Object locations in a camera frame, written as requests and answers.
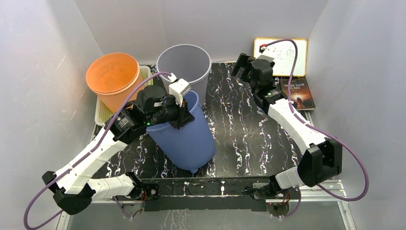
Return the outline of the blue plastic bucket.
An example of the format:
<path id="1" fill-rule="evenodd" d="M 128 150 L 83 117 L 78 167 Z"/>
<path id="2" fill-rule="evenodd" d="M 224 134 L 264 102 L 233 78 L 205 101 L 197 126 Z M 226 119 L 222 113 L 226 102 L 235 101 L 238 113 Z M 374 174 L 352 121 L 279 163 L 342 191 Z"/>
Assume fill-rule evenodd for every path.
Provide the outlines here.
<path id="1" fill-rule="evenodd" d="M 185 95 L 193 122 L 180 129 L 169 123 L 147 128 L 147 133 L 164 154 L 182 170 L 196 173 L 215 155 L 215 142 L 199 102 L 199 95 L 190 91 Z"/>

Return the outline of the grey plastic bucket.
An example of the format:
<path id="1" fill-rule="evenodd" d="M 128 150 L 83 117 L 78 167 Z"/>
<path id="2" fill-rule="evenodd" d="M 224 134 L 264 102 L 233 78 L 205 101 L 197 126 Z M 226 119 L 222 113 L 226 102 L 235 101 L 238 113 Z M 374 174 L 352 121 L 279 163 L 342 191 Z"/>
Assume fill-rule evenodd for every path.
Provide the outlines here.
<path id="1" fill-rule="evenodd" d="M 158 72 L 173 73 L 178 79 L 186 80 L 191 90 L 198 94 L 200 106 L 205 102 L 211 67 L 209 54 L 201 47 L 191 44 L 167 48 L 159 55 L 156 63 Z"/>

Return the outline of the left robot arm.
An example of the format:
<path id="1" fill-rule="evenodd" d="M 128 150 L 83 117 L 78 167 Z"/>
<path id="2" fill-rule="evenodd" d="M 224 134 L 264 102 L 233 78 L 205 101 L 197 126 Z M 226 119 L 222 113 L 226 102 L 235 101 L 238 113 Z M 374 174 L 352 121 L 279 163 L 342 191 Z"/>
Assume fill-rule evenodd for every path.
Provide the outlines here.
<path id="1" fill-rule="evenodd" d="M 43 175 L 56 204 L 64 212 L 75 215 L 97 200 L 146 197 L 145 184 L 132 172 L 104 179 L 93 179 L 93 175 L 113 155 L 144 135 L 148 127 L 169 123 L 180 129 L 194 121 L 185 99 L 190 89 L 179 82 L 171 84 L 168 91 L 149 85 L 137 93 L 135 100 L 126 99 L 96 136 L 94 147 L 87 146 L 64 168 Z"/>

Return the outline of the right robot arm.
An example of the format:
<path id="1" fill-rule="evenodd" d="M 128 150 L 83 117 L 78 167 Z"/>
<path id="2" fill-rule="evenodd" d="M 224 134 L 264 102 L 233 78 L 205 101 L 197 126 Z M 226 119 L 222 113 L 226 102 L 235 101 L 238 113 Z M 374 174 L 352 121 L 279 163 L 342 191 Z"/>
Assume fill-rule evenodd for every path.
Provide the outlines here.
<path id="1" fill-rule="evenodd" d="M 302 154 L 298 166 L 270 176 L 267 185 L 247 187 L 255 199 L 283 198 L 290 188 L 314 187 L 342 172 L 342 145 L 308 127 L 303 116 L 291 108 L 287 95 L 274 83 L 274 65 L 271 57 L 241 53 L 231 73 L 236 76 L 243 69 L 240 79 L 249 84 L 257 107 L 284 128 Z"/>

